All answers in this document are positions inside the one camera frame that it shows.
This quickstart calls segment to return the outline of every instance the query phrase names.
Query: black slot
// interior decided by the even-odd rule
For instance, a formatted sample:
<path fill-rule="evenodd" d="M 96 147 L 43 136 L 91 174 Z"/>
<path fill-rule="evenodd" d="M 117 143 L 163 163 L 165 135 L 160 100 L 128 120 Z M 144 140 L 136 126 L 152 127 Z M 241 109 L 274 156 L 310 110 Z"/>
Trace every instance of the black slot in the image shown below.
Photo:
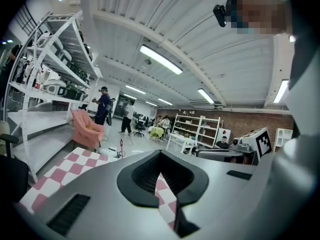
<path fill-rule="evenodd" d="M 66 236 L 89 200 L 90 196 L 76 194 L 47 224 L 48 227 L 60 235 Z"/>
<path fill-rule="evenodd" d="M 252 176 L 252 174 L 244 173 L 244 172 L 240 172 L 240 171 L 236 171 L 236 170 L 230 170 L 226 174 L 233 176 L 233 177 L 243 179 L 243 180 L 247 180 L 247 181 L 250 180 L 251 176 Z"/>

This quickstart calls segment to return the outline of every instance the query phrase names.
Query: white shirt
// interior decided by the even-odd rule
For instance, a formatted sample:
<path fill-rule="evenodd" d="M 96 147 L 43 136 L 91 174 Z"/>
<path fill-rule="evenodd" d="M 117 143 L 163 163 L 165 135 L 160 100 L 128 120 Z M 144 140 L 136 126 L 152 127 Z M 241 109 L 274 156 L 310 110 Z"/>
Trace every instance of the white shirt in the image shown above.
<path fill-rule="evenodd" d="M 132 105 L 129 105 L 127 107 L 126 111 L 128 112 L 126 117 L 129 118 L 130 120 L 132 120 L 132 117 L 134 116 L 134 112 L 136 111 L 136 108 Z"/>

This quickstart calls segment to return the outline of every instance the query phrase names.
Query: person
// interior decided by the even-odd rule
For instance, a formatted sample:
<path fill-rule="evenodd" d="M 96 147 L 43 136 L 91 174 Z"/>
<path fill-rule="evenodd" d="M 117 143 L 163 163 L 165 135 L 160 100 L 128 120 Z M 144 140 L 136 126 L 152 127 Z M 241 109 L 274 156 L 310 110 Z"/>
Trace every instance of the person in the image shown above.
<path fill-rule="evenodd" d="M 101 92 L 101 97 L 99 100 L 94 98 L 92 100 L 93 103 L 98 104 L 98 109 L 96 111 L 94 122 L 98 125 L 103 126 L 106 120 L 106 116 L 110 109 L 110 96 L 108 94 L 108 88 L 103 86 L 99 92 Z"/>
<path fill-rule="evenodd" d="M 14 66 L 15 60 L 20 52 L 22 48 L 21 44 L 17 44 L 15 45 L 12 50 L 10 51 L 9 55 L 8 55 L 8 59 L 5 63 L 4 69 L 1 71 L 0 74 L 0 102 L 2 101 L 2 105 L 4 105 L 4 98 L 6 95 L 6 89 L 7 89 L 7 84 L 8 84 L 8 80 L 9 80 L 9 76 L 12 70 L 12 67 Z"/>
<path fill-rule="evenodd" d="M 216 142 L 215 145 L 214 145 L 214 148 L 228 150 L 229 149 L 229 144 L 227 143 L 227 137 L 226 136 L 222 136 L 221 141 Z"/>
<path fill-rule="evenodd" d="M 122 120 L 122 125 L 121 125 L 121 134 L 124 134 L 126 132 L 126 129 L 128 130 L 128 135 L 131 134 L 131 127 L 130 127 L 130 123 L 131 120 L 134 116 L 134 112 L 136 111 L 136 108 L 134 107 L 134 100 L 130 101 L 130 105 L 126 108 L 125 112 L 124 112 L 124 118 Z"/>
<path fill-rule="evenodd" d="M 162 121 L 162 117 L 161 115 L 159 115 L 153 122 L 153 126 L 156 126 L 157 124 L 159 124 Z"/>
<path fill-rule="evenodd" d="M 164 141 L 164 138 L 166 136 L 166 131 L 167 129 L 169 128 L 170 126 L 170 120 L 169 120 L 169 117 L 167 115 L 164 116 L 163 120 L 161 122 L 159 122 L 157 125 L 157 127 L 161 127 L 164 132 L 162 134 L 162 136 L 160 137 L 159 141 L 160 142 L 163 142 Z"/>
<path fill-rule="evenodd" d="M 314 16 L 313 10 L 301 10 L 302 3 L 305 4 L 305 1 L 227 0 L 225 6 L 224 23 L 231 22 L 232 28 L 247 33 L 293 36 L 294 56 L 288 83 L 289 90 L 308 68 L 319 47 L 319 36 L 315 29 L 318 18 Z M 307 2 L 309 8 L 314 8 L 310 3 L 315 4 L 316 0 Z M 296 138 L 299 135 L 299 129 L 294 121 L 292 137 Z"/>

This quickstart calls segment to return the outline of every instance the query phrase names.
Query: white table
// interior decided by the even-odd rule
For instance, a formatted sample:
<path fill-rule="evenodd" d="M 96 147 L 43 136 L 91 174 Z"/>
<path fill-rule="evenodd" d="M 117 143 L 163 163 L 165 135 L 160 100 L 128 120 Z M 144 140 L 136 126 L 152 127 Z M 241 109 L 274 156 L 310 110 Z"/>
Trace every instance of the white table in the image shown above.
<path fill-rule="evenodd" d="M 186 138 L 180 134 L 175 134 L 175 133 L 169 133 L 169 135 L 170 135 L 170 137 L 169 137 L 168 144 L 166 145 L 165 150 L 168 150 L 170 142 L 174 142 L 174 143 L 182 146 L 181 150 L 180 150 L 180 153 L 182 153 L 182 154 L 184 153 L 185 149 L 190 148 L 189 156 L 191 156 L 192 148 L 197 145 L 196 140 L 193 140 L 191 138 Z"/>

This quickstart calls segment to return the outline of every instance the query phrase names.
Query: black cap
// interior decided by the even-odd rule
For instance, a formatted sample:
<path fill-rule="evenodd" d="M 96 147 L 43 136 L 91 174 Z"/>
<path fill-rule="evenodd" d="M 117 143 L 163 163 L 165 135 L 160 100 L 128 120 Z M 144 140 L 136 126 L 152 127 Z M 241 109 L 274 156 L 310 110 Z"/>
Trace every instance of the black cap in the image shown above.
<path fill-rule="evenodd" d="M 101 92 L 101 91 L 106 91 L 106 92 L 107 92 L 107 91 L 108 91 L 108 88 L 105 87 L 105 86 L 102 86 L 101 89 L 99 90 L 99 92 Z"/>

